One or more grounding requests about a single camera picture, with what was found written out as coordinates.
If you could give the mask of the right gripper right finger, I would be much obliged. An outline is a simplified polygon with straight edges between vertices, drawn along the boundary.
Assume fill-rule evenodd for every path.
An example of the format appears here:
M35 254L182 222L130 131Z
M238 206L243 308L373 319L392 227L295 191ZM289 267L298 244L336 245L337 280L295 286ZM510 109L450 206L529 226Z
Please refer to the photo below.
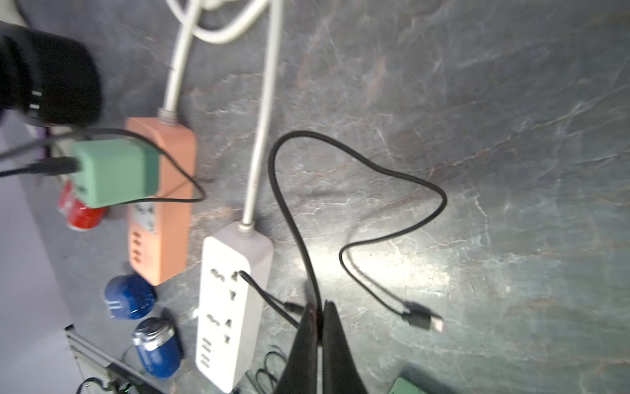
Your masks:
M367 393L356 369L336 305L327 301L323 310L323 392Z

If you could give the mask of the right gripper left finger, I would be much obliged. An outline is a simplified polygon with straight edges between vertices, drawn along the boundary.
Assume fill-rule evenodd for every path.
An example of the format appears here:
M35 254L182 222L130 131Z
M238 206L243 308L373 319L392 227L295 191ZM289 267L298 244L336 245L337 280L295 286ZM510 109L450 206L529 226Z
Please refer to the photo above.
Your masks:
M275 394L311 394L318 387L318 310L308 304L302 314L284 372Z

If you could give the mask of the green charger adapter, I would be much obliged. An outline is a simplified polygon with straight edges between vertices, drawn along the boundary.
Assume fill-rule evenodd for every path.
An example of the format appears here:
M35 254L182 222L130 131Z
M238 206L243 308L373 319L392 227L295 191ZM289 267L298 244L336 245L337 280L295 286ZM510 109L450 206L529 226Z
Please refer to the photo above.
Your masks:
M159 189L160 154L138 140L77 141L71 156L74 195L90 208L141 200Z
M417 384L409 381L408 379L400 376L398 377L390 387L388 394L427 394Z

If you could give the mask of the white power strip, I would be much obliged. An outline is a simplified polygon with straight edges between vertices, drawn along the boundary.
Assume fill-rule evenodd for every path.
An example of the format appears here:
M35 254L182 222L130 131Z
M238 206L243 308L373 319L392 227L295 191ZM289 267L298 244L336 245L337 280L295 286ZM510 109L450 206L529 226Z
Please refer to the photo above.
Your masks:
M203 241L195 364L224 393L231 392L254 359L263 299L240 276L265 289L274 246L263 234L246 236L232 223Z

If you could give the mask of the red electric shaver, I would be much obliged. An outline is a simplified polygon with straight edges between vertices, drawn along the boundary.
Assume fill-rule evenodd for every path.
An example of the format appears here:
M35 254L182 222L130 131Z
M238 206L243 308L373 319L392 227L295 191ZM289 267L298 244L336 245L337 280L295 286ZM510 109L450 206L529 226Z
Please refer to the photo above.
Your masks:
M90 208L72 191L72 183L66 181L57 202L57 210L64 216L67 226L74 231L88 231L100 225L109 208Z

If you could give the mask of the green charger adapter top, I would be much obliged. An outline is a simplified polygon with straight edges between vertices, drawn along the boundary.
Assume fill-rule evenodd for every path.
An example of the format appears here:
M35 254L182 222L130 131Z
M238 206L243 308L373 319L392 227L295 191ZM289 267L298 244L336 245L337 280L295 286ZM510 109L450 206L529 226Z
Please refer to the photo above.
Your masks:
M138 140L77 141L71 156L74 195L90 208L141 200L159 189L160 154Z

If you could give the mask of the blue electric shaver lower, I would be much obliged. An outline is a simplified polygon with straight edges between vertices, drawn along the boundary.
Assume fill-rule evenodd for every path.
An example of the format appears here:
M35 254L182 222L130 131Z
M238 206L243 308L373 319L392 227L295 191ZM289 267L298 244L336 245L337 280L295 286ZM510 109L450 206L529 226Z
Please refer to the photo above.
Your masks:
M153 377L167 380L180 368L182 349L168 319L146 318L132 333L132 341L142 365Z

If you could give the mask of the blue electric shaver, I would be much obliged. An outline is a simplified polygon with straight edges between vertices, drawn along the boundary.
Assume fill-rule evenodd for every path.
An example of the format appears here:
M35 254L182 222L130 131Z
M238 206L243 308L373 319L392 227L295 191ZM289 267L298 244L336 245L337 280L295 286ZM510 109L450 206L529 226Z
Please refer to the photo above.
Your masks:
M103 300L111 318L138 320L148 315L156 304L153 287L139 274L111 279L105 286Z
M182 349L168 319L146 318L132 333L132 341L142 365L153 377L167 380L180 368Z

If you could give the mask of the blue electric shaver upper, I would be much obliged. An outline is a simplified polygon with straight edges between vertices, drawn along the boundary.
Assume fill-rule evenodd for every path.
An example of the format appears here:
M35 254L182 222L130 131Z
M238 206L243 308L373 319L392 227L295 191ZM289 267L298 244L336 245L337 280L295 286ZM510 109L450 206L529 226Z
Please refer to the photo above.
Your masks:
M103 300L111 318L138 320L148 315L156 304L153 287L139 274L111 279L105 286Z

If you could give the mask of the orange power strip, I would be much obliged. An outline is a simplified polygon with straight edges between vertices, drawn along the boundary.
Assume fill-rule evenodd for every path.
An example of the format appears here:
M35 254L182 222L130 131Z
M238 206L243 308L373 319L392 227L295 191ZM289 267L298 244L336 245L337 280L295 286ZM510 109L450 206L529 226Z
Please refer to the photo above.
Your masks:
M167 126L157 118L130 118L126 129L151 139L190 175L195 174L197 139L184 126ZM138 203L128 207L131 267L153 286L186 269L191 204Z

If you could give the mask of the potted green plant black vase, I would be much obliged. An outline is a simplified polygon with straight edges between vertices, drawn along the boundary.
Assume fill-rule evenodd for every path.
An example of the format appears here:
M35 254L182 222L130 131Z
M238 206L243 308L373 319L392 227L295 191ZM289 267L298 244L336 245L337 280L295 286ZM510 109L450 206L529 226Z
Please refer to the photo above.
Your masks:
M36 125L89 126L101 116L100 75L80 42L1 24L1 112Z

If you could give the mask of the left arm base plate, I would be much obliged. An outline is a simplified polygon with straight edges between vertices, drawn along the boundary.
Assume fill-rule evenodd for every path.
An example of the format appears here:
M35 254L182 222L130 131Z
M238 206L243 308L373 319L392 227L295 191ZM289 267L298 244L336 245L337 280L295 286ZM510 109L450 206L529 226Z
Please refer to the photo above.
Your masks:
M155 379L98 349L73 325L65 328L65 335L81 377L76 393L164 393Z

